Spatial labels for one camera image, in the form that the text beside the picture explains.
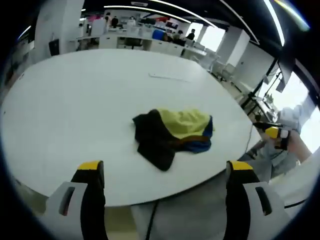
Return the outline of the person's right hand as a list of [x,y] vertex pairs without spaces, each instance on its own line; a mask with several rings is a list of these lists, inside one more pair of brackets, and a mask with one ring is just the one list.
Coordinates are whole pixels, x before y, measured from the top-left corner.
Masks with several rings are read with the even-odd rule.
[[287,150],[292,153],[296,153],[300,150],[301,137],[295,130],[291,130],[289,134]]

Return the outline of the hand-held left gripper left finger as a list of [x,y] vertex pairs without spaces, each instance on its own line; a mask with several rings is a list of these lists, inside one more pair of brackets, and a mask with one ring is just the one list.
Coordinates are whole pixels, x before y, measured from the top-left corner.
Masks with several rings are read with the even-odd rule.
[[41,223],[54,240],[107,240],[104,162],[78,166],[46,200]]

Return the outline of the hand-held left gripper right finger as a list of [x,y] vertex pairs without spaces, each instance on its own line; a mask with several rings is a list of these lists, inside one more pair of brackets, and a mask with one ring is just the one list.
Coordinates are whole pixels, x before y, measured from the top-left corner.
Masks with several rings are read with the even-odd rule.
[[253,167],[244,161],[226,163],[225,240],[273,240],[289,223],[285,203]]

